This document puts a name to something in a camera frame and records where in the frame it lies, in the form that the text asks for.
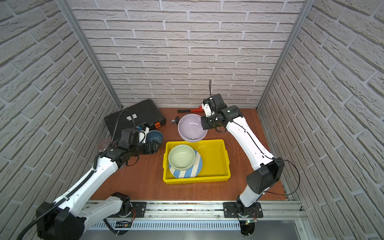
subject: yellow tray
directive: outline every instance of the yellow tray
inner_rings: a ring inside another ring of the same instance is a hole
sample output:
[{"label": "yellow tray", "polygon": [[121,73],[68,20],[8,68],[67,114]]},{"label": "yellow tray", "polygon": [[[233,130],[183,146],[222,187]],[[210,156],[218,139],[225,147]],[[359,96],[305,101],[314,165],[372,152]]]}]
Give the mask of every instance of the yellow tray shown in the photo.
[{"label": "yellow tray", "polygon": [[[193,178],[177,179],[168,168],[168,154],[177,145],[185,144],[198,151],[203,160],[201,172]],[[222,139],[202,140],[191,143],[185,141],[167,142],[166,152],[163,158],[163,181],[166,184],[184,184],[196,182],[220,182],[227,181],[231,177],[229,171],[228,152]]]}]

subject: green bowl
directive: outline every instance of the green bowl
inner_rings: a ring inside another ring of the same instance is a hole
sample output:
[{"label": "green bowl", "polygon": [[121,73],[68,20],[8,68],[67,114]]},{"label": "green bowl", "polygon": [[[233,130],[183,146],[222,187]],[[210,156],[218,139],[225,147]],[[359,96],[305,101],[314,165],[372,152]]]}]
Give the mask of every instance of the green bowl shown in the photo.
[{"label": "green bowl", "polygon": [[195,151],[188,145],[177,145],[169,152],[168,161],[176,170],[187,170],[195,162]]}]

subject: black plastic case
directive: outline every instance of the black plastic case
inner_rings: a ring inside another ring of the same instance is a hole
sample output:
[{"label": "black plastic case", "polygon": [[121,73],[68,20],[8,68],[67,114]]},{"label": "black plastic case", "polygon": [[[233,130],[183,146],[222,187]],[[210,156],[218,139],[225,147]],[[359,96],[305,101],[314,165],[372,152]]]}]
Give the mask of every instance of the black plastic case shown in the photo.
[{"label": "black plastic case", "polygon": [[[160,110],[151,99],[141,101],[133,106],[127,107],[126,109],[128,109],[128,111],[132,114],[136,126],[145,125],[149,127],[150,130],[155,130],[166,123],[165,117],[161,114]],[[112,113],[104,118],[105,124],[107,125],[111,135],[113,134],[119,112]],[[121,131],[123,129],[134,127],[131,119],[132,118],[129,113],[122,113],[116,129],[115,139],[121,137]]]}]

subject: striped plate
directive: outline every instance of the striped plate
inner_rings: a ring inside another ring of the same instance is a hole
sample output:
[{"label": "striped plate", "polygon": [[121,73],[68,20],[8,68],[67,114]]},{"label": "striped plate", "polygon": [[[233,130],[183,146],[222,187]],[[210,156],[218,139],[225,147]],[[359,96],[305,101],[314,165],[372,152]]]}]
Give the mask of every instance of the striped plate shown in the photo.
[{"label": "striped plate", "polygon": [[195,151],[195,161],[192,167],[190,167],[187,170],[184,171],[179,171],[174,169],[168,162],[168,167],[170,172],[175,178],[191,178],[191,177],[196,177],[203,166],[203,161],[201,159],[200,153],[198,153],[196,150]]}]

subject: wooden table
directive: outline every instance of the wooden table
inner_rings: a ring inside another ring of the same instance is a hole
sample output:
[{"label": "wooden table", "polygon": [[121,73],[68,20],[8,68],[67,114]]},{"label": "wooden table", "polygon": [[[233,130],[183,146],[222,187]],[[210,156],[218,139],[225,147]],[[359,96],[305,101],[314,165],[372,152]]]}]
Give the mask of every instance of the wooden table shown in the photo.
[{"label": "wooden table", "polygon": [[[176,116],[180,118],[185,113],[178,113],[177,108],[160,108],[167,123],[158,128],[164,135],[164,142],[158,153],[141,155],[134,166],[117,170],[101,187],[93,194],[91,199],[107,199],[115,192],[121,192],[136,200],[236,200],[247,185],[246,176],[253,172],[248,157],[240,147],[236,139],[229,133],[208,131],[204,140],[223,139],[228,151],[230,161],[231,178],[224,182],[172,184],[163,182],[163,154],[166,142],[182,141],[177,132],[177,124],[171,120]],[[255,109],[241,109],[249,127],[258,137],[260,142],[269,150],[266,138]],[[129,164],[136,161],[135,157],[129,160]],[[271,189],[271,192],[284,194],[284,189],[279,181]],[[286,200],[285,196],[266,193],[261,200]]]}]

